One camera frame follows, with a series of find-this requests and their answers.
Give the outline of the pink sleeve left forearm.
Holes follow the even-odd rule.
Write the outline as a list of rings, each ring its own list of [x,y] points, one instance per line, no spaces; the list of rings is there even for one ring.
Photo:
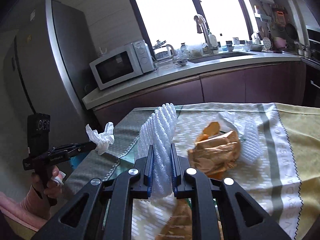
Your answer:
[[[33,231],[38,231],[51,218],[50,207],[32,186],[21,202],[16,202],[1,192],[1,211],[5,218]]]

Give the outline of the person's left hand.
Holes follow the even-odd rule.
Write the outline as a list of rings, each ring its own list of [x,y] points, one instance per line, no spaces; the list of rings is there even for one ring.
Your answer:
[[[47,186],[44,187],[39,175],[33,172],[31,174],[32,187],[40,199],[43,199],[43,194],[49,198],[57,199],[62,193],[63,172],[60,172],[57,166],[52,166],[48,168],[47,174],[49,180]]]

